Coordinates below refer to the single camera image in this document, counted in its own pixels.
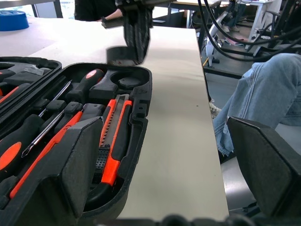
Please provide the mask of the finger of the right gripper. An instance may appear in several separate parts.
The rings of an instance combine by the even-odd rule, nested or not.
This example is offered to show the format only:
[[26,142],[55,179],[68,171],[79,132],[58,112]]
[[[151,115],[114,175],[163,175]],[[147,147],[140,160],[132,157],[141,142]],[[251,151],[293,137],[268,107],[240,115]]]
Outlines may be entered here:
[[138,18],[137,11],[126,11],[124,18],[124,38],[134,60],[138,60],[135,40],[135,25]]
[[151,15],[149,10],[139,11],[137,22],[137,56],[138,62],[141,64],[147,54],[150,41],[150,25]]

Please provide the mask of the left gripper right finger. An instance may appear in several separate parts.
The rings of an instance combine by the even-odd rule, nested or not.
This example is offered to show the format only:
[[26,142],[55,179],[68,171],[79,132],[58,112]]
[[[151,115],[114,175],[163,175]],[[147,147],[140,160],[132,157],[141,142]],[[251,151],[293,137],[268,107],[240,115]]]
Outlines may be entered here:
[[301,217],[301,155],[272,128],[229,117],[241,173],[268,216]]

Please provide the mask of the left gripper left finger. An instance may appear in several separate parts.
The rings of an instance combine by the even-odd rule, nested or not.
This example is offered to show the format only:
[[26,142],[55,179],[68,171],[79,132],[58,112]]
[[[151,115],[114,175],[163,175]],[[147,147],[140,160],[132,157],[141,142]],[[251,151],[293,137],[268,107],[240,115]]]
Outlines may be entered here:
[[0,226],[76,226],[87,200],[102,117],[76,123],[0,210]]

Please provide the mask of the black electrical tape roll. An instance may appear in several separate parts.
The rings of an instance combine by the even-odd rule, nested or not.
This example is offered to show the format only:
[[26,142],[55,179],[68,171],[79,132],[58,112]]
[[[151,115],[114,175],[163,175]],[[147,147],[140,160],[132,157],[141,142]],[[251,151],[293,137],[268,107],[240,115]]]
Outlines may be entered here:
[[133,47],[117,46],[106,49],[107,63],[113,66],[136,66],[141,62]]

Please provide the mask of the orange black utility knife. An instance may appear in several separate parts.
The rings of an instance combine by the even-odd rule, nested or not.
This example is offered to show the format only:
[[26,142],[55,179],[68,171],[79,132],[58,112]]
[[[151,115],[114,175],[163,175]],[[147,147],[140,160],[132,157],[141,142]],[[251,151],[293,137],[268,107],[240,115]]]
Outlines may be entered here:
[[117,95],[109,101],[104,113],[104,125],[100,136],[98,158],[84,211],[97,209],[112,197],[117,172],[127,153],[129,139],[129,116],[132,101],[128,94]]

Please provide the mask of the Phillips screwdriver black orange handle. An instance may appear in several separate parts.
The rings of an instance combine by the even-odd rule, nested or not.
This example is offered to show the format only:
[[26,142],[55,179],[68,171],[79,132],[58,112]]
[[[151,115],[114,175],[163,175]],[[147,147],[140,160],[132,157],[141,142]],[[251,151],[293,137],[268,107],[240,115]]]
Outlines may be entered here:
[[[86,93],[89,92],[90,88],[99,82],[104,76],[104,73],[100,69],[94,69],[87,73],[80,83],[70,90],[65,95],[65,100],[68,101],[68,105],[70,102],[78,102],[83,104],[86,99]],[[58,115],[56,115],[48,124],[47,126],[35,137],[34,140],[23,150],[21,157],[25,157],[33,147],[55,126],[55,124],[61,119],[64,112],[66,110],[63,109]]]

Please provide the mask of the black tool case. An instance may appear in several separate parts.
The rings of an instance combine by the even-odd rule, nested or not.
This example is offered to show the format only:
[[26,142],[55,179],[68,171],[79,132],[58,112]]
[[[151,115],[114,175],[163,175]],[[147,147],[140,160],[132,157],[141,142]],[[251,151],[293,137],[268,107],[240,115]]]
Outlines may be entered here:
[[[94,69],[102,70],[103,78],[86,93],[83,104],[70,102],[68,105],[65,95]],[[42,116],[44,123],[39,129],[41,132],[63,109],[66,111],[55,126],[22,158],[14,174],[0,182],[0,210],[4,210],[11,201],[10,192],[47,143],[77,112],[83,111],[78,122],[94,117],[103,119],[109,101],[117,95],[128,94],[132,101],[130,134],[127,153],[121,160],[112,197],[97,209],[83,209],[76,226],[91,226],[94,222],[117,218],[126,204],[145,137],[152,94],[151,72],[141,67],[98,63],[76,63],[62,67],[60,62],[44,58],[0,56],[0,99],[24,83],[29,83],[30,86],[11,101],[0,105],[0,140],[20,128],[32,114],[39,115],[46,110]]]

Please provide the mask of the person in black shirt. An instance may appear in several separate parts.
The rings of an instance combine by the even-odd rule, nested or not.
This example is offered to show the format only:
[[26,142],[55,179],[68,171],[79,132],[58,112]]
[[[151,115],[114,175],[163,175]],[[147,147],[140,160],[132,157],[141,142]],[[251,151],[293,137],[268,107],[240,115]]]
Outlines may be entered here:
[[79,21],[102,21],[122,16],[115,0],[75,0],[74,18]]

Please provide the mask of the person in blue jeans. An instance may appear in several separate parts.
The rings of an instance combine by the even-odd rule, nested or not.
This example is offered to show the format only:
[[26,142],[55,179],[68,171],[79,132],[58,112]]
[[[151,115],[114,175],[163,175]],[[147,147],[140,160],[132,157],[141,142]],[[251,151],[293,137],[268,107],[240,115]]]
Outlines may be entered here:
[[301,55],[280,53],[266,62],[253,63],[220,109],[209,100],[220,159],[229,156],[233,143],[229,117],[256,121],[273,129],[278,124],[301,127]]

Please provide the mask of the blue tape roll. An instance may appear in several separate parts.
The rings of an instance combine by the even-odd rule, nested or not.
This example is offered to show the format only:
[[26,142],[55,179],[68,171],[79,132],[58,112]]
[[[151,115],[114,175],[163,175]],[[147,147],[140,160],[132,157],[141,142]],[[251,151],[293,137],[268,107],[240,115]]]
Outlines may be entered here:
[[25,12],[0,10],[0,32],[18,31],[29,28]]

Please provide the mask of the black office chair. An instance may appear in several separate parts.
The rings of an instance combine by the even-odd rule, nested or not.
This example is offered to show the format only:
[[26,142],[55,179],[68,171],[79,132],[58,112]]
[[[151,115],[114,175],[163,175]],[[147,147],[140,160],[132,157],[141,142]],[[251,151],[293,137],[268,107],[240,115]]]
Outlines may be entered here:
[[271,41],[267,47],[260,46],[254,52],[255,57],[271,58],[275,52],[282,50],[284,53],[296,53],[301,55],[301,5],[290,13],[282,14],[267,11],[272,15],[272,22],[263,32],[271,28],[271,37],[284,37]]

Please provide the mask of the orange handled pliers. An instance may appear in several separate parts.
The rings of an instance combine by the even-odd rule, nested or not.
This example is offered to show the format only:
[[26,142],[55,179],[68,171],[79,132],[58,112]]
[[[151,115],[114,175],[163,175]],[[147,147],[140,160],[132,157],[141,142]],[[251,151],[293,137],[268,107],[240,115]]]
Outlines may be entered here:
[[20,95],[29,86],[29,83],[24,83],[15,87],[12,91],[10,91],[8,94],[6,94],[3,98],[0,99],[0,105],[11,101],[12,99]]

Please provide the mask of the white desk frame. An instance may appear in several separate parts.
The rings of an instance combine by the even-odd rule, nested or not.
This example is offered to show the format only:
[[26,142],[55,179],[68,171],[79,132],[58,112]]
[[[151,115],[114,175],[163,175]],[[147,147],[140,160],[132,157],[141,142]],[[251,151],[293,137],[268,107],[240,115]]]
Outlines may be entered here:
[[246,6],[251,5],[257,7],[248,42],[254,42],[254,39],[252,39],[253,35],[265,25],[267,19],[266,11],[270,5],[276,1],[278,0],[240,0],[240,3],[245,4]]

